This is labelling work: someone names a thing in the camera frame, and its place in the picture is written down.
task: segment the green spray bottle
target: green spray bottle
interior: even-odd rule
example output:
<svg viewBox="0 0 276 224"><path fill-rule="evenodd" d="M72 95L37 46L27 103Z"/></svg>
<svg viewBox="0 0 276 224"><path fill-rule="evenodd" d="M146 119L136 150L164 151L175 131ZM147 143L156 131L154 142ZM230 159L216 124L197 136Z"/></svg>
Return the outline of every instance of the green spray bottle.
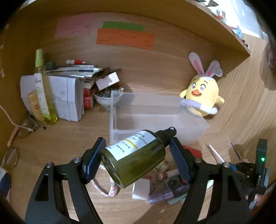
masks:
<svg viewBox="0 0 276 224"><path fill-rule="evenodd" d="M49 77L45 75L46 66L43 65L43 54L41 48L36 50L34 73L36 91L41 111L46 123L49 125L54 125L57 123L58 117L52 98Z"/></svg>
<svg viewBox="0 0 276 224"><path fill-rule="evenodd" d="M142 130L101 150L101 160L116 184L125 188L156 167L176 129Z"/></svg>

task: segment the pink bunny ear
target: pink bunny ear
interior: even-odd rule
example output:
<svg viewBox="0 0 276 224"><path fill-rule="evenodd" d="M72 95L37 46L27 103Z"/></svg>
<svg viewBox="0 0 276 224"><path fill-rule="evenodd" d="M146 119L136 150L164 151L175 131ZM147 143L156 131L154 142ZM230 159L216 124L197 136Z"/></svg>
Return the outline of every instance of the pink bunny ear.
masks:
<svg viewBox="0 0 276 224"><path fill-rule="evenodd" d="M222 76L222 70L218 61L212 61L207 71L205 72L205 76L213 77L214 75L218 77Z"/></svg>
<svg viewBox="0 0 276 224"><path fill-rule="evenodd" d="M204 75L204 70L199 56L195 52L189 54L189 60L198 75Z"/></svg>

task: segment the bottle label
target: bottle label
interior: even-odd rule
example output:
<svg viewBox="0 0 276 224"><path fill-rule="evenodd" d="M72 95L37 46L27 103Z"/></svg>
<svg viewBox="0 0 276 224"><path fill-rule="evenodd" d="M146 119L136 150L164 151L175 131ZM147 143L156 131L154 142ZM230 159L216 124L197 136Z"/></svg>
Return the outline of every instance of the bottle label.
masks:
<svg viewBox="0 0 276 224"><path fill-rule="evenodd" d="M106 149L110 151L116 160L120 160L155 139L156 138L151 133L147 131L139 131L128 138L106 147Z"/></svg>
<svg viewBox="0 0 276 224"><path fill-rule="evenodd" d="M43 81L42 81L42 74L41 73L35 73L34 74L34 81L35 81L38 101L39 101L40 108L41 108L41 111L43 113L43 116L50 120L51 117L50 117L48 105L47 105L47 102L46 102L45 91L44 91Z"/></svg>

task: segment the green paper note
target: green paper note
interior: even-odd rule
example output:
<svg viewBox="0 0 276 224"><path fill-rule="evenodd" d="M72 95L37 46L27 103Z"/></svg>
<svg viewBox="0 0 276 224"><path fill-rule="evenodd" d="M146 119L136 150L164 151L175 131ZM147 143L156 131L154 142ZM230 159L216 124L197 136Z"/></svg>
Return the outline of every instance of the green paper note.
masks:
<svg viewBox="0 0 276 224"><path fill-rule="evenodd" d="M104 21L103 28L133 30L133 31L139 31L139 32L143 32L145 29L145 27L142 25L138 25L134 23L116 22L116 21Z"/></svg>

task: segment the plush toy eye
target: plush toy eye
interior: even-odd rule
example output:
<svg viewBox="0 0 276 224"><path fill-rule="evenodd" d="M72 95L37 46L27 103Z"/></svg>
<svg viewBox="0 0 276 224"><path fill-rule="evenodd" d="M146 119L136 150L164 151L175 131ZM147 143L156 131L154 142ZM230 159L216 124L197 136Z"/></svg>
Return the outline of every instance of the plush toy eye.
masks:
<svg viewBox="0 0 276 224"><path fill-rule="evenodd" d="M205 90L205 85L204 85L204 84L202 84L202 85L200 86L200 90Z"/></svg>

